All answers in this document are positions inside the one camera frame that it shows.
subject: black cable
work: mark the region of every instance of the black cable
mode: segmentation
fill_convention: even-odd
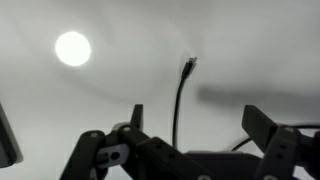
[[[177,97],[176,97],[176,104],[174,107],[174,116],[173,116],[173,129],[172,129],[172,147],[177,148],[177,132],[178,132],[178,118],[179,118],[179,109],[180,109],[180,98],[181,98],[181,91],[183,88],[184,83],[186,82],[186,79],[181,79],[178,92],[177,92]]]
[[[297,128],[297,129],[320,129],[320,125],[317,124],[301,124],[301,125],[293,125],[291,127]],[[231,151],[236,151],[248,142],[252,141],[251,138],[247,138],[243,141],[241,141],[239,144],[237,144],[234,148],[231,149]]]
[[[172,126],[172,147],[177,149],[177,134],[178,134],[178,118],[179,118],[179,109],[180,109],[180,99],[183,86],[191,74],[193,68],[196,65],[197,58],[189,58],[188,62],[184,66],[182,71],[180,84],[177,91],[176,102],[174,107],[174,116],[173,116],[173,126]]]
[[[231,151],[236,151],[239,148],[241,148],[242,146],[244,146],[245,144],[247,144],[248,142],[250,142],[252,139],[251,138],[247,138],[243,141],[241,141],[239,144],[237,144],[234,148],[231,149]]]

